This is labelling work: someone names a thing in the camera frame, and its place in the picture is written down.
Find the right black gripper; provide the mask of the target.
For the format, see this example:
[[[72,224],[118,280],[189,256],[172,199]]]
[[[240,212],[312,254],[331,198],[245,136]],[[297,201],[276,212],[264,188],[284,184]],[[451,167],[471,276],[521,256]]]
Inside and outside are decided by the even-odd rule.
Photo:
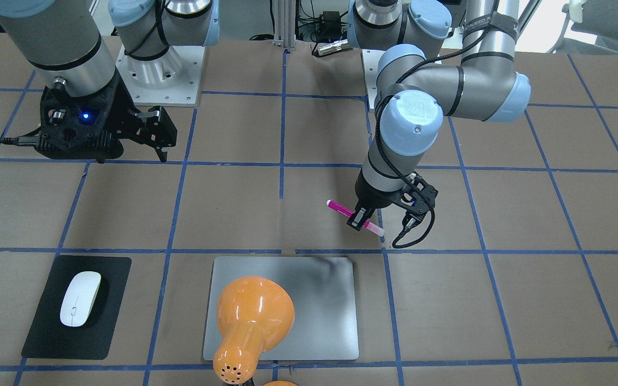
[[[50,159],[117,159],[123,154],[118,131],[150,135],[161,163],[178,131],[165,107],[138,112],[118,72],[101,90],[71,97],[60,86],[46,87],[41,97],[38,151]]]

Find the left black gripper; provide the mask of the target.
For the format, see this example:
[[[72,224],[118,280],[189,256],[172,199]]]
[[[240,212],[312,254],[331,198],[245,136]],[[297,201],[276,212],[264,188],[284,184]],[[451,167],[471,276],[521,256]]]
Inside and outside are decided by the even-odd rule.
[[[363,229],[377,209],[383,209],[392,204],[402,207],[404,195],[410,194],[410,188],[402,179],[376,173],[375,181],[376,186],[371,184],[364,172],[359,173],[354,186],[358,201],[354,213],[347,221],[347,225],[355,230]]]

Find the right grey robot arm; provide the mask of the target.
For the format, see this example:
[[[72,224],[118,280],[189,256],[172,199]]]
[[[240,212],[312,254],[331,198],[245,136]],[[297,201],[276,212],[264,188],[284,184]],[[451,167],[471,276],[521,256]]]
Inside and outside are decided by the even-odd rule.
[[[220,36],[217,1],[110,1],[108,13],[138,85],[178,84],[185,69],[176,47],[215,46]],[[0,26],[45,82],[39,127],[0,144],[103,163],[122,156],[128,139],[167,160],[177,128],[165,107],[136,107],[85,1],[0,1]]]

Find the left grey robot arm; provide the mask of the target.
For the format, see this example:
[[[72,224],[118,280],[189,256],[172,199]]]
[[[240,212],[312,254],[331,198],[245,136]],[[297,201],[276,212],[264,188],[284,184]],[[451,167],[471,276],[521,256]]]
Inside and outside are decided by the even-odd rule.
[[[348,224],[359,230],[377,209],[414,200],[405,225],[419,224],[435,204],[431,190],[411,187],[422,154],[436,141],[446,116],[512,122],[527,107],[529,78],[515,72],[517,1],[468,1],[458,65],[443,64],[442,42],[453,17],[438,1],[352,1],[348,42],[380,50],[374,110],[378,133],[355,185]]]

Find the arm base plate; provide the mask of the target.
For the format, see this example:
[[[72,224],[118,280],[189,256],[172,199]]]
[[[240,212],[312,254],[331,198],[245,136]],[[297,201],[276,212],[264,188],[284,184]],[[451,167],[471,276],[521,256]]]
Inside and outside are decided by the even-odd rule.
[[[378,64],[385,53],[383,50],[363,49],[362,62],[364,71],[364,83],[367,90],[368,107],[372,112],[375,109],[377,95],[376,80],[378,78]]]
[[[135,105],[195,107],[205,52],[201,46],[171,46],[153,61],[138,61],[121,52],[116,66]]]

